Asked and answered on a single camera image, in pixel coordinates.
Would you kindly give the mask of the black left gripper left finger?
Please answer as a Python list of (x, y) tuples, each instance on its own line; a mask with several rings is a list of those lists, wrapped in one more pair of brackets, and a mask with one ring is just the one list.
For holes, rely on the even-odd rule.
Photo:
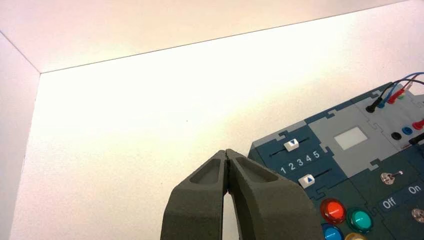
[(228, 162), (219, 150), (171, 192), (164, 210), (162, 240), (220, 240), (228, 192)]

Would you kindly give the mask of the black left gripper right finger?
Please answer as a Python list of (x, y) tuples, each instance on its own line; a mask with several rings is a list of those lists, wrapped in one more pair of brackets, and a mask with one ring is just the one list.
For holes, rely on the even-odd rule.
[(232, 149), (226, 157), (239, 239), (324, 239), (320, 217), (301, 186)]

